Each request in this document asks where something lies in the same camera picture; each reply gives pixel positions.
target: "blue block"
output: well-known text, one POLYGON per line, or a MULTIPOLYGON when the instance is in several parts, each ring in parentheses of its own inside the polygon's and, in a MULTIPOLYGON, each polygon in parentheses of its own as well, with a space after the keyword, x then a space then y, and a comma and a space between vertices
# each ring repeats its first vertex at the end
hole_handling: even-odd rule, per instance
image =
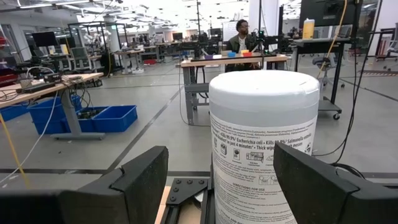
POLYGON ((235 52, 230 52, 230 53, 228 53, 228 57, 235 57, 236 56, 236 53, 235 52))

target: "ceiling light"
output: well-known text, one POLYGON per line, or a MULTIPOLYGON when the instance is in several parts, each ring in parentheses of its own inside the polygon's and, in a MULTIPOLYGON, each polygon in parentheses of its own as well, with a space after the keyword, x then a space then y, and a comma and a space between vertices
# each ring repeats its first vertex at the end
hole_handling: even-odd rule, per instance
POLYGON ((81 1, 70 1, 70 2, 61 2, 61 3, 55 3, 56 6, 62 6, 66 4, 83 4, 83 3, 89 3, 90 0, 81 0, 81 1))
POLYGON ((37 7, 49 7, 52 6, 52 4, 34 4, 31 6, 21 6, 21 9, 33 9, 33 8, 37 8, 37 7))

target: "desk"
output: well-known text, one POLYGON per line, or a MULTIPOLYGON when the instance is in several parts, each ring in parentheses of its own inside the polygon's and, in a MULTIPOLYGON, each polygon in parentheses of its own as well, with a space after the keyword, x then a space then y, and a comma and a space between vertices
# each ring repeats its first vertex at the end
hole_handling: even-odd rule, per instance
MULTIPOLYGON (((81 75, 65 75, 66 77, 82 77, 82 79, 75 80, 74 82, 85 82, 87 80, 91 80, 94 78, 98 78, 102 76, 102 73, 91 73, 91 74, 81 74, 81 75)), ((104 138, 104 133, 82 133, 81 128, 78 122, 78 118, 76 115, 76 111, 70 102, 70 95, 69 95, 69 90, 67 90, 66 86, 71 86, 71 83, 64 83, 64 84, 57 84, 55 87, 51 87, 42 91, 38 91, 35 93, 31 94, 20 94, 17 96, 15 99, 6 101, 6 102, 0 102, 0 108, 6 107, 6 106, 11 106, 16 103, 20 103, 26 100, 30 100, 42 95, 46 95, 47 93, 53 93, 55 91, 59 91, 58 96, 61 96, 61 102, 63 105, 63 110, 65 111, 67 121, 69 124, 69 127, 71 129, 71 133, 66 133, 66 134, 53 134, 51 137, 55 139, 103 139, 104 138)), ((0 88, 0 90, 4 91, 5 94, 7 93, 13 93, 15 92, 16 89, 21 88, 20 84, 15 84, 11 86, 6 86, 3 88, 0 88)))
POLYGON ((115 52, 114 53, 116 55, 122 56, 122 61, 123 61, 123 66, 124 66, 123 74, 128 74, 129 73, 128 63, 131 62, 130 58, 127 57, 127 55, 129 55, 129 54, 134 54, 135 55, 136 63, 137 63, 136 70, 139 70, 139 67, 140 67, 139 65, 140 65, 140 62, 142 60, 138 59, 138 57, 141 57, 141 53, 142 52, 145 52, 145 50, 127 50, 127 51, 119 51, 119 52, 115 52))
MULTIPOLYGON (((276 57, 264 57, 265 62, 270 62, 275 69, 283 70, 285 62, 287 60, 285 55, 277 55, 276 57)), ((209 105, 208 103, 199 103, 197 99, 198 93, 208 93, 209 83, 195 83, 195 67, 206 66, 206 65, 226 65, 226 64, 237 64, 237 63, 254 63, 261 62, 262 57, 260 53, 253 53, 252 57, 242 57, 240 54, 236 54, 236 58, 228 58, 222 56, 219 59, 212 60, 199 60, 192 62, 191 59, 184 60, 180 66, 183 69, 184 77, 184 89, 185 89, 185 104, 187 106, 187 118, 189 124, 193 122, 193 110, 197 109, 197 106, 209 105)))
MULTIPOLYGON (((299 65, 299 55, 300 54, 322 54, 327 53, 330 48, 330 44, 333 40, 329 38, 319 38, 313 40, 293 40, 296 43, 296 48, 294 49, 294 71, 297 72, 299 65)), ((319 102, 318 111, 336 111, 337 114, 333 116, 334 119, 339 119, 342 112, 341 108, 335 105, 336 94, 338 88, 338 80, 340 77, 341 60, 344 54, 344 45, 350 43, 349 38, 337 38, 335 45, 331 49, 331 52, 338 53, 338 60, 336 65, 335 78, 333 80, 333 89, 331 91, 331 98, 323 97, 319 102)))

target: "wire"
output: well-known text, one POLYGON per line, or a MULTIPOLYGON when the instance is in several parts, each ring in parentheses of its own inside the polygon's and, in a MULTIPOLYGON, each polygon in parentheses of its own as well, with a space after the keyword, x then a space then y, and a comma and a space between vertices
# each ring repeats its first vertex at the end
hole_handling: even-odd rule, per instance
MULTIPOLYGON (((332 48, 333 48, 333 46, 334 46, 334 44, 335 44, 335 41, 336 41, 336 39, 337 39, 337 36, 338 36, 338 34, 340 33, 341 25, 342 25, 342 23, 343 23, 343 19, 344 19, 344 16, 345 16, 345 14, 346 14, 346 9, 347 9, 347 0, 344 0, 344 8, 343 8, 343 13, 342 13, 342 15, 341 15, 340 23, 339 23, 339 25, 338 25, 337 30, 335 31, 335 37, 333 38, 333 41, 332 41, 331 44, 330 44, 329 51, 328 51, 328 55, 326 56, 326 58, 329 58, 330 52, 331 52, 331 50, 332 50, 332 48)), ((325 61, 322 63, 322 66, 321 66, 321 68, 319 69, 319 73, 318 73, 317 79, 319 79, 319 76, 321 75, 321 72, 322 72, 322 70, 323 70, 323 67, 325 66, 325 63, 326 63, 325 61)))
POLYGON ((7 129, 7 126, 6 126, 6 122, 5 122, 4 119, 2 118, 2 114, 1 114, 1 113, 0 113, 0 121, 1 121, 1 124, 2 124, 2 126, 3 126, 3 128, 4 128, 4 130, 5 130, 5 132, 6 132, 6 136, 7 136, 7 139, 8 139, 8 143, 9 143, 9 145, 10 145, 10 147, 11 147, 12 155, 14 156, 15 162, 16 162, 16 164, 17 164, 17 166, 18 166, 18 168, 17 168, 16 170, 19 170, 19 171, 21 172, 22 178, 23 178, 24 181, 25 181, 25 186, 26 186, 26 188, 29 189, 29 188, 30 188, 29 179, 27 178, 27 176, 26 176, 26 174, 25 174, 25 172, 24 172, 24 170, 23 170, 23 168, 22 168, 22 164, 19 163, 17 151, 15 150, 14 144, 12 143, 10 133, 8 132, 8 129, 7 129))
MULTIPOLYGON (((356 101, 357 101, 357 99, 358 99, 358 91, 359 91, 359 87, 361 86, 361 81, 362 81, 362 77, 363 77, 363 73, 364 73, 364 68, 365 68, 366 60, 367 60, 367 57, 368 57, 369 51, 370 51, 370 45, 371 45, 372 42, 373 42, 374 33, 375 33, 375 31, 376 31, 377 23, 379 22, 379 15, 380 15, 380 10, 381 10, 381 4, 382 4, 382 0, 380 0, 380 5, 379 5, 378 12, 377 12, 377 17, 376 17, 376 21, 375 21, 374 30, 373 30, 373 32, 371 33, 371 38, 370 38, 370 41, 369 41, 369 43, 368 43, 368 50, 367 50, 367 52, 366 52, 366 55, 365 55, 365 58, 364 58, 364 62, 363 62, 363 64, 362 64, 361 74, 359 75, 358 84, 356 84, 357 72, 356 72, 356 65, 354 65, 354 72, 355 72, 355 74, 354 74, 354 87, 353 87, 353 108, 352 108, 352 110, 351 110, 351 116, 350 116, 350 119, 349 119, 349 125, 348 125, 348 129, 347 129, 346 136, 345 136, 343 142, 342 142, 335 150, 333 150, 333 151, 331 151, 331 152, 329 152, 329 153, 326 153, 326 154, 313 155, 313 156, 315 156, 315 157, 328 156, 328 155, 330 155, 330 154, 335 153, 337 150, 339 150, 341 147, 343 147, 343 149, 341 150, 341 153, 340 153, 338 159, 336 160, 336 162, 334 162, 334 163, 332 163, 332 164, 337 164, 337 163, 340 161, 340 159, 343 157, 344 151, 345 151, 345 149, 346 149, 346 143, 347 143, 347 140, 348 140, 348 136, 349 136, 349 134, 350 134, 350 132, 351 132, 351 130, 352 130, 352 127, 353 127, 354 116, 355 116, 356 101)), ((354 42, 353 42, 354 47, 356 47, 356 34, 357 34, 357 31, 355 31, 355 36, 354 36, 354 42)))
POLYGON ((33 67, 30 67, 30 68, 27 69, 27 71, 26 71, 26 77, 29 76, 29 71, 30 71, 31 69, 33 69, 33 68, 48 69, 48 70, 50 70, 53 74, 55 73, 51 68, 41 67, 41 66, 33 66, 33 67))
POLYGON ((25 157, 25 159, 21 162, 20 166, 18 168, 16 168, 14 171, 12 171, 9 175, 7 175, 7 177, 5 177, 3 180, 0 180, 0 184, 3 183, 5 180, 7 180, 8 178, 10 178, 10 176, 12 176, 13 174, 15 174, 19 168, 21 168, 21 174, 23 174, 23 169, 22 169, 22 165, 25 164, 27 158, 29 158, 29 156, 32 154, 33 150, 35 149, 37 143, 39 143, 40 139, 42 139, 45 131, 47 130, 47 127, 49 126, 50 120, 52 118, 52 114, 54 112, 54 108, 55 108, 55 102, 57 101, 57 96, 58 96, 58 92, 55 93, 55 97, 54 97, 54 101, 52 103, 52 109, 51 109, 51 113, 50 113, 50 117, 49 120, 47 121, 47 123, 44 126, 43 129, 43 133, 40 135, 40 137, 37 139, 37 141, 35 142, 35 144, 33 145, 32 149, 29 151, 29 153, 27 154, 27 156, 25 157))
POLYGON ((189 126, 210 127, 210 125, 189 124, 189 123, 187 123, 187 122, 184 120, 184 117, 182 116, 182 109, 181 109, 181 58, 182 58, 182 53, 180 52, 180 60, 179 60, 180 66, 179 66, 179 69, 178 69, 178 96, 179 96, 179 98, 180 98, 180 116, 181 116, 181 120, 182 120, 185 124, 187 124, 187 125, 189 125, 189 126))

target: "yellow cable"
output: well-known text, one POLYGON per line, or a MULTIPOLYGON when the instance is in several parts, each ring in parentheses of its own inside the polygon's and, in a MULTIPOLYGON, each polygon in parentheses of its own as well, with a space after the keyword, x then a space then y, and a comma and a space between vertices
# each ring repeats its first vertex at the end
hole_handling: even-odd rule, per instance
POLYGON ((26 176, 26 174, 25 174, 25 172, 24 172, 24 170, 23 170, 23 168, 22 168, 22 166, 21 166, 21 163, 19 163, 19 159, 18 159, 17 152, 16 152, 16 150, 15 150, 15 148, 14 148, 14 144, 12 143, 10 133, 8 132, 8 129, 7 129, 7 126, 6 126, 6 122, 5 122, 4 119, 2 118, 2 114, 1 114, 1 113, 0 113, 0 121, 1 121, 1 124, 2 124, 2 126, 3 126, 3 128, 4 128, 4 130, 5 130, 5 132, 6 132, 6 136, 7 136, 7 138, 8 138, 8 143, 10 144, 10 147, 11 147, 12 155, 14 156, 15 162, 16 162, 17 165, 18 165, 18 169, 19 169, 19 171, 21 172, 22 177, 24 178, 26 188, 30 189, 29 180, 28 180, 28 178, 27 178, 27 176, 26 176))
MULTIPOLYGON (((344 15, 346 14, 346 9, 347 9, 347 0, 344 0, 344 9, 343 9, 343 13, 342 13, 342 15, 341 15, 340 23, 339 23, 339 25, 338 25, 337 32, 335 32, 335 37, 333 38, 333 41, 331 42, 331 45, 330 45, 329 51, 328 51, 328 55, 326 56, 326 58, 329 58, 330 52, 331 52, 331 50, 332 50, 332 48, 333 48, 333 46, 334 46, 334 44, 335 44, 335 41, 336 41, 336 39, 337 39, 337 36, 338 36, 338 34, 340 33, 340 28, 341 28, 341 25, 342 25, 342 23, 343 23, 344 15)), ((322 66, 321 66, 321 69, 319 70, 317 79, 318 79, 319 76, 321 75, 321 72, 322 72, 322 69, 323 69, 324 66, 325 66, 325 62, 322 63, 322 66)))

